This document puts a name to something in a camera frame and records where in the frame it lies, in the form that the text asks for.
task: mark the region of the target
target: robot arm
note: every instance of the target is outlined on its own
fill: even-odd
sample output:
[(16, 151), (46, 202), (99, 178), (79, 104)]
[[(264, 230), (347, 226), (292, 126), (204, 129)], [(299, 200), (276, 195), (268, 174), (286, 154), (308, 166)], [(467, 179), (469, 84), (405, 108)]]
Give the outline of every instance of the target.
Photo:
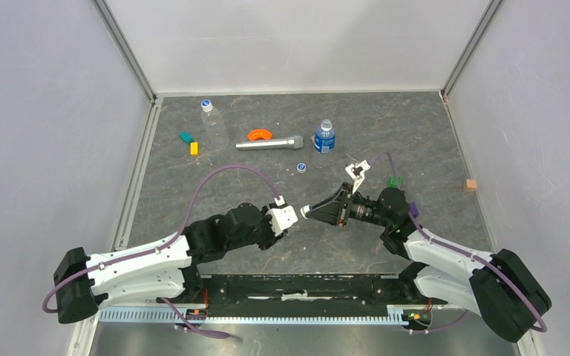
[[(261, 250), (267, 249), (297, 221), (294, 208), (279, 197), (261, 210), (245, 202), (224, 215), (195, 221), (183, 230), (175, 243), (161, 250), (157, 246), (175, 234), (108, 254), (87, 256), (81, 247), (70, 250), (53, 275), (56, 285), (91, 266), (99, 266), (99, 269), (58, 290), (58, 321), (74, 323), (94, 315), (98, 309), (118, 303), (142, 303), (157, 297), (194, 300), (203, 289), (198, 264), (220, 260), (226, 252), (248, 245), (257, 244)], [(122, 263), (108, 263), (152, 249), (156, 253)]]
[(481, 315), (505, 340), (518, 341), (536, 318), (509, 286), (478, 262), (480, 258), (507, 276), (540, 315), (551, 308), (545, 291), (513, 252), (473, 250), (417, 226), (410, 217), (405, 194), (398, 188), (385, 188), (377, 200), (362, 196), (356, 188), (368, 169), (366, 161), (346, 167), (354, 184), (343, 182), (331, 197), (302, 208), (303, 217), (339, 227), (346, 226), (349, 219), (383, 227), (380, 238), (384, 247), (414, 261), (399, 277), (410, 284), (415, 294), (445, 300)]

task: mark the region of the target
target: green clip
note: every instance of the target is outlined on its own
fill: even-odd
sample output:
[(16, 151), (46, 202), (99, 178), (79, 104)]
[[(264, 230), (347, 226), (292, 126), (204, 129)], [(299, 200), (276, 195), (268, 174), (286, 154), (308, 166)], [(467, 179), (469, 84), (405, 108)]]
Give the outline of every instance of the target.
[(195, 141), (195, 140), (193, 140), (193, 137), (191, 137), (191, 135), (189, 135), (185, 131), (180, 133), (180, 138), (183, 139), (183, 141), (186, 142), (188, 145), (190, 145), (191, 142)]
[(403, 178), (399, 177), (399, 184), (396, 184), (396, 179), (394, 178), (394, 176), (390, 177), (390, 180), (387, 182), (387, 186), (388, 187), (392, 187), (392, 188), (398, 188), (399, 185), (403, 184)]

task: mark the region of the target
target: silver microphone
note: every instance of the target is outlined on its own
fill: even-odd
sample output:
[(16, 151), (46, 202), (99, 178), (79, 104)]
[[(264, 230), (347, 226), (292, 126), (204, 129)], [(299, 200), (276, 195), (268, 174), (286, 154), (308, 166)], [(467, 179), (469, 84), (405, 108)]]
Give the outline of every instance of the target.
[(271, 150), (273, 148), (296, 150), (303, 147), (303, 137), (291, 136), (285, 139), (258, 139), (256, 141), (239, 142), (235, 147), (240, 151)]

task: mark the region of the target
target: water bottle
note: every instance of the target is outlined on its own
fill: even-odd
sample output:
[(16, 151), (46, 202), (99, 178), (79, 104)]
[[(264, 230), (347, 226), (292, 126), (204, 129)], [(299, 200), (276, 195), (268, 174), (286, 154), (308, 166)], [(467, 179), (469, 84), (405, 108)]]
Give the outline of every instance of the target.
[(230, 139), (224, 119), (220, 111), (213, 106), (211, 100), (202, 101), (202, 123), (206, 129), (206, 134), (209, 135), (211, 145), (215, 150), (228, 147)]
[(327, 167), (331, 163), (333, 148), (335, 147), (335, 128), (329, 119), (322, 120), (322, 123), (315, 130), (313, 147), (318, 152), (315, 155), (314, 166), (317, 168)]

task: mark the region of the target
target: orange plastic piece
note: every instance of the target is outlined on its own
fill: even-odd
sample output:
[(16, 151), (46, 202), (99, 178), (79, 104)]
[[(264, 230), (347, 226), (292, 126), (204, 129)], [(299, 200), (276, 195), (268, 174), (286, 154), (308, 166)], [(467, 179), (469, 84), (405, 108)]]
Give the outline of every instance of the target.
[(272, 133), (264, 128), (258, 128), (248, 133), (248, 139), (250, 141), (256, 141), (258, 139), (271, 139), (271, 138), (272, 138)]

